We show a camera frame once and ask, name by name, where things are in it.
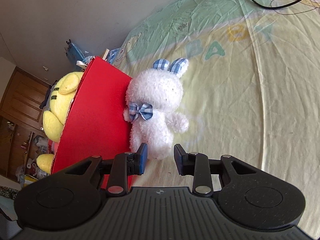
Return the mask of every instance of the bunny ear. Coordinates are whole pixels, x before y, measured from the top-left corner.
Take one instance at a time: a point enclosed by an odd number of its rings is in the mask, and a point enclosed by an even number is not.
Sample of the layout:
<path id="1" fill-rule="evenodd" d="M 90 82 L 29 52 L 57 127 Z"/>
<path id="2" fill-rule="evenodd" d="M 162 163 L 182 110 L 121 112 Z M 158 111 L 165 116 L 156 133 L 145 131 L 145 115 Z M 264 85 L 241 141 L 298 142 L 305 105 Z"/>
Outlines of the bunny ear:
<path id="1" fill-rule="evenodd" d="M 186 58 L 178 58 L 172 62 L 169 71 L 175 74 L 178 78 L 181 78 L 187 71 L 188 65 L 189 61 Z"/>
<path id="2" fill-rule="evenodd" d="M 170 62 L 166 59 L 158 59 L 153 63 L 154 69 L 167 70 Z"/>

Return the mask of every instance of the red box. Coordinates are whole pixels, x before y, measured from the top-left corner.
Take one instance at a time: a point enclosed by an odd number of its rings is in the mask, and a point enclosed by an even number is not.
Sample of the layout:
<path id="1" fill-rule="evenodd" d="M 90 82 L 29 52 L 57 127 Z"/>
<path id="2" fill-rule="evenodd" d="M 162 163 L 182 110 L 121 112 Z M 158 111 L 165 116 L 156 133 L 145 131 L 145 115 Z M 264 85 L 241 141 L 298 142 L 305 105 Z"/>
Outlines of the red box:
<path id="1" fill-rule="evenodd" d="M 131 124 L 123 119 L 130 80 L 99 57 L 90 62 L 71 104 L 52 173 L 92 155 L 113 159 L 116 154 L 130 151 Z"/>

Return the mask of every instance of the wall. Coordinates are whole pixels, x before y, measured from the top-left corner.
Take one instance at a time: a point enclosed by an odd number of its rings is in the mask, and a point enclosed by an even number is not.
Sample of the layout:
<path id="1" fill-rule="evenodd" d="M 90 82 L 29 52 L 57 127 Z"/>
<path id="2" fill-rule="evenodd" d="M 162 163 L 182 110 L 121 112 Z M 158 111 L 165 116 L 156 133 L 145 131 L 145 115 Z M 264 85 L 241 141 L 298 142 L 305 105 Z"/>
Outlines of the wall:
<path id="1" fill-rule="evenodd" d="M 0 57 L 0 101 L 15 67 L 13 63 Z"/>
<path id="2" fill-rule="evenodd" d="M 100 55 L 121 46 L 139 22 L 174 1 L 0 0 L 0 33 L 18 67 L 52 83 L 72 70 L 64 51 L 68 39 Z"/>
<path id="3" fill-rule="evenodd" d="M 10 187 L 20 190 L 20 184 L 0 175 L 0 186 Z"/>
<path id="4" fill-rule="evenodd" d="M 6 60 L 10 61 L 12 64 L 16 65 L 10 51 L 7 48 L 7 45 L 4 42 L 4 39 L 0 35 L 0 57 L 5 58 Z"/>

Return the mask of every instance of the bed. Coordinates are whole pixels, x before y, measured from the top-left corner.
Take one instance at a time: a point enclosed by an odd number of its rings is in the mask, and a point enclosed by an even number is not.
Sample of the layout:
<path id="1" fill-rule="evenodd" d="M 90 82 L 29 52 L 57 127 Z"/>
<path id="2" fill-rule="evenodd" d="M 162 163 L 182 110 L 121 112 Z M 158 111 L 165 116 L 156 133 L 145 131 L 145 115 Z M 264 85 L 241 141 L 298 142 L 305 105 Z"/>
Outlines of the bed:
<path id="1" fill-rule="evenodd" d="M 266 6 L 294 0 L 256 0 Z M 186 57 L 180 112 L 187 152 L 230 154 L 298 187 L 299 226 L 320 236 L 320 0 L 264 10 L 250 0 L 178 0 L 133 29 L 113 65 L 134 77 Z M 213 180 L 217 189 L 218 181 Z M 191 186 L 173 156 L 149 161 L 134 186 Z"/>

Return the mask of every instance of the shelf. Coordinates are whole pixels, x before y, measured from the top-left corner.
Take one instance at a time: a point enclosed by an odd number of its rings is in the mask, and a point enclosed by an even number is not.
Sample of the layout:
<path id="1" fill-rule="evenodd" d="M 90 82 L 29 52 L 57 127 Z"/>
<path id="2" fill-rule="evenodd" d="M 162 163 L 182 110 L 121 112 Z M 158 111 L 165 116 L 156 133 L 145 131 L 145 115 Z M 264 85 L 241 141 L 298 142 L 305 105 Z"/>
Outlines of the shelf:
<path id="1" fill-rule="evenodd" d="M 6 177 L 8 175 L 10 152 L 16 129 L 16 125 L 14 125 L 13 130 L 9 130 L 7 122 L 7 119 L 0 118 L 0 174 Z"/>
<path id="2" fill-rule="evenodd" d="M 28 157 L 29 157 L 29 150 L 30 150 L 30 146 L 31 146 L 32 136 L 33 136 L 33 132 L 30 132 L 30 139 L 28 142 L 28 148 L 27 148 L 27 151 L 24 155 L 24 162 L 23 162 L 23 173 L 24 174 L 26 174 L 26 168 L 27 168 L 27 162 L 28 162 Z"/>

